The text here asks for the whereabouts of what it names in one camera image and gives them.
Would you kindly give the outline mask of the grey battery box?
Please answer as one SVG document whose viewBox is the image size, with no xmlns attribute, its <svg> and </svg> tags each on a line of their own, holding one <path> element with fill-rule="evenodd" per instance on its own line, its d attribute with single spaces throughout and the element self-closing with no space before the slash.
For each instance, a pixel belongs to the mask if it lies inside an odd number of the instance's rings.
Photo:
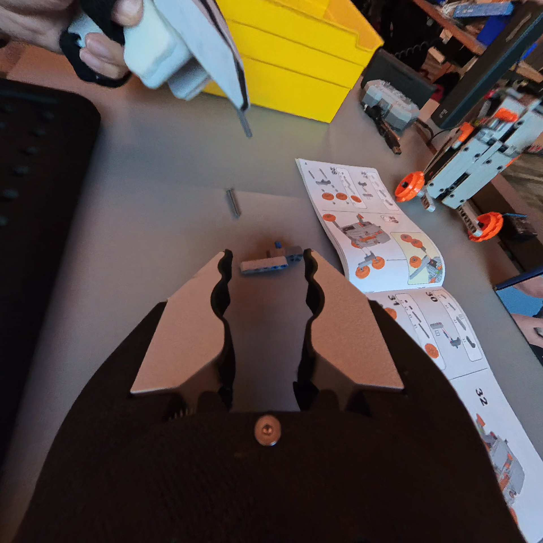
<svg viewBox="0 0 543 543">
<path fill-rule="evenodd" d="M 359 102 L 371 119 L 386 122 L 396 132 L 412 126 L 420 114 L 411 99 L 380 79 L 361 83 Z"/>
</svg>

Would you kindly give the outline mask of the grey orange robot model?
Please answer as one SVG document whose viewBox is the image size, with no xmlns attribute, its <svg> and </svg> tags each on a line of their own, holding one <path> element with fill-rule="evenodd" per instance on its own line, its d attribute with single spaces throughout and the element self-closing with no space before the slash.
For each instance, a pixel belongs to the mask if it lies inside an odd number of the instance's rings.
<svg viewBox="0 0 543 543">
<path fill-rule="evenodd" d="M 456 210 L 474 242 L 495 237 L 503 217 L 497 212 L 478 216 L 469 199 L 542 132 L 542 91 L 531 94 L 501 87 L 484 98 L 477 117 L 452 130 L 426 169 L 407 175 L 395 190 L 397 202 L 419 198 L 429 212 L 436 202 Z"/>
</svg>

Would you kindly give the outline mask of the grey beam with blue pin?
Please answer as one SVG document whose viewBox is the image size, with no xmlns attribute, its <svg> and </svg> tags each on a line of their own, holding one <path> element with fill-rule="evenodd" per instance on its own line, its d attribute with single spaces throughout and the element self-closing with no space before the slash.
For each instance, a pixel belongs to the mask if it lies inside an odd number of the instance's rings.
<svg viewBox="0 0 543 543">
<path fill-rule="evenodd" d="M 283 270 L 303 259 L 303 248 L 299 245 L 283 247 L 275 242 L 274 248 L 267 251 L 267 256 L 258 260 L 243 261 L 240 271 L 243 275 L 254 275 Z"/>
</svg>

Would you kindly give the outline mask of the black flat box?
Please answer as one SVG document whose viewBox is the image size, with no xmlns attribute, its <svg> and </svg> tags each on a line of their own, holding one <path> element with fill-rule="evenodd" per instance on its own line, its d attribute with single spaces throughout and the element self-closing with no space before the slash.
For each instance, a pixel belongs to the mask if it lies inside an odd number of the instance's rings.
<svg viewBox="0 0 543 543">
<path fill-rule="evenodd" d="M 361 81 L 361 88 L 374 80 L 383 80 L 401 92 L 421 110 L 436 90 L 426 78 L 380 47 L 371 57 Z"/>
</svg>

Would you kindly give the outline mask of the blue toy robot box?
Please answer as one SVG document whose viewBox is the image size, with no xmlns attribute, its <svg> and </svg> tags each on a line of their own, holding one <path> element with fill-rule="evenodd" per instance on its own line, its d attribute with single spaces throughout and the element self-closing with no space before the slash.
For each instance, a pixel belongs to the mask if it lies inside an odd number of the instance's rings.
<svg viewBox="0 0 543 543">
<path fill-rule="evenodd" d="M 499 283 L 494 291 L 542 363 L 542 267 Z"/>
</svg>

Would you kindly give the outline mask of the long wooden office table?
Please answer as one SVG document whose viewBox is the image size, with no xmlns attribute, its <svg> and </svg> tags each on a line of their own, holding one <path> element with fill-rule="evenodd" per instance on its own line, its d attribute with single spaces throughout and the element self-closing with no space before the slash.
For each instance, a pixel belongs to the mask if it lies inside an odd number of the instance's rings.
<svg viewBox="0 0 543 543">
<path fill-rule="evenodd" d="M 517 1 L 413 1 L 448 35 L 481 53 L 505 29 Z"/>
</svg>

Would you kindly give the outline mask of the yellow plastic bin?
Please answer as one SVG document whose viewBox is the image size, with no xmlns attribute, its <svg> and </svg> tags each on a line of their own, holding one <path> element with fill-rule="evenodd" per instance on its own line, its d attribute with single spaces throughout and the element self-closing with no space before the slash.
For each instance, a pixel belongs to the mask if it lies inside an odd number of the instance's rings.
<svg viewBox="0 0 543 543">
<path fill-rule="evenodd" d="M 251 105 L 330 123 L 383 40 L 351 1 L 217 1 Z"/>
</svg>

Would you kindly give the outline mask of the small black module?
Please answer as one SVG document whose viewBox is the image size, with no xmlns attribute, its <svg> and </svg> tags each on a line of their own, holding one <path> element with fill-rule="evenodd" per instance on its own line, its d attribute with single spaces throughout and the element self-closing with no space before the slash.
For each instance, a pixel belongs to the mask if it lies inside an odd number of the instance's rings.
<svg viewBox="0 0 543 543">
<path fill-rule="evenodd" d="M 526 214 L 502 214 L 503 226 L 499 235 L 509 241 L 525 242 L 537 238 L 538 233 Z"/>
</svg>

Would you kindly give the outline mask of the open white instruction booklet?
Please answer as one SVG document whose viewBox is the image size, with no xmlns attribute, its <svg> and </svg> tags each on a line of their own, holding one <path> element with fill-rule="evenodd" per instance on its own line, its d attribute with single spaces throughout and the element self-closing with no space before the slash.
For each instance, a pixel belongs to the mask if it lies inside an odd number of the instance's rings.
<svg viewBox="0 0 543 543">
<path fill-rule="evenodd" d="M 379 302 L 440 368 L 490 457 L 526 541 L 542 540 L 542 459 L 512 410 L 468 315 L 443 288 L 445 262 L 373 168 L 296 159 L 345 275 Z"/>
</svg>

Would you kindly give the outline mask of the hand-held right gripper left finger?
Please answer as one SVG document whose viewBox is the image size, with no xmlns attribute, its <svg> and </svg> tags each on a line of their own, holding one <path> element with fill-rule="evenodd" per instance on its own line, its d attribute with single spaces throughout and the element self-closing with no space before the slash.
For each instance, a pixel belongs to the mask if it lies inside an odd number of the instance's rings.
<svg viewBox="0 0 543 543">
<path fill-rule="evenodd" d="M 234 346 L 224 314 L 232 260 L 232 251 L 220 251 L 167 299 L 132 396 L 174 393 L 194 409 L 200 395 L 210 391 L 231 409 Z"/>
</svg>

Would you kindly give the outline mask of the person's left hand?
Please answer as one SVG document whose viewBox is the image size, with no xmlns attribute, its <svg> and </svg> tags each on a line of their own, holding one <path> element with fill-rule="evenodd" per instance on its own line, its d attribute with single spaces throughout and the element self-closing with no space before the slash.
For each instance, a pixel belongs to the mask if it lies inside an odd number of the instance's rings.
<svg viewBox="0 0 543 543">
<path fill-rule="evenodd" d="M 82 81 L 118 88 L 132 75 L 124 29 L 137 26 L 143 11 L 143 1 L 1 1 L 1 44 L 64 54 Z"/>
</svg>

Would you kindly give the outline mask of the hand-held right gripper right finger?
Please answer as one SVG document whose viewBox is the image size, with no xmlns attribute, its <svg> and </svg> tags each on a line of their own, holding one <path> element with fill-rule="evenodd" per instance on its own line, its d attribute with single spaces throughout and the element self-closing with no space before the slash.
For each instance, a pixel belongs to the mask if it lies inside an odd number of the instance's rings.
<svg viewBox="0 0 543 543">
<path fill-rule="evenodd" d="M 346 409 L 363 391 L 400 393 L 404 384 L 368 298 L 319 253 L 303 253 L 311 311 L 293 382 L 301 410 L 330 390 Z"/>
</svg>

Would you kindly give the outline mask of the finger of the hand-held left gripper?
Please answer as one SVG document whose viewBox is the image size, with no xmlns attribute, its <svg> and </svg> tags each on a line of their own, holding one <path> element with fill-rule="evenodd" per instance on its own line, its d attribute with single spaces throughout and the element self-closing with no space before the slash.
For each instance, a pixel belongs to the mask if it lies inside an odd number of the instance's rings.
<svg viewBox="0 0 543 543">
<path fill-rule="evenodd" d="M 156 1 L 161 15 L 186 44 L 191 59 L 199 61 L 234 105 L 250 107 L 241 56 L 216 1 Z"/>
<path fill-rule="evenodd" d="M 167 80 L 172 94 L 185 101 L 199 95 L 210 82 L 211 76 L 199 61 L 188 61 Z"/>
</svg>

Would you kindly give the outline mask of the grey desk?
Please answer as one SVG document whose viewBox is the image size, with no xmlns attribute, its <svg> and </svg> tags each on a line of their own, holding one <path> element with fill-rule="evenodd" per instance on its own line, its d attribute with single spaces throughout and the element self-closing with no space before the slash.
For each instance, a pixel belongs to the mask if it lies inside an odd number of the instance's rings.
<svg viewBox="0 0 543 543">
<path fill-rule="evenodd" d="M 416 128 L 394 156 L 352 89 L 330 125 L 251 107 L 246 138 L 230 103 L 190 102 L 132 79 L 117 90 L 78 81 L 59 56 L 27 48 L 9 79 L 76 92 L 103 127 L 20 404 L 1 483 L 1 542 L 11 542 L 48 450 L 98 367 L 148 312 L 224 248 L 260 258 L 274 241 L 314 248 L 341 270 L 295 159 L 373 167 L 393 192 L 431 152 Z M 235 219 L 226 189 L 233 188 Z M 405 213 L 446 263 L 445 288 L 472 323 L 494 375 L 542 456 L 542 368 L 492 285 L 517 270 L 496 240 L 472 243 L 456 214 Z M 234 410 L 297 408 L 292 390 L 308 307 L 303 269 L 243 276 L 234 269 L 228 317 L 236 346 Z"/>
</svg>

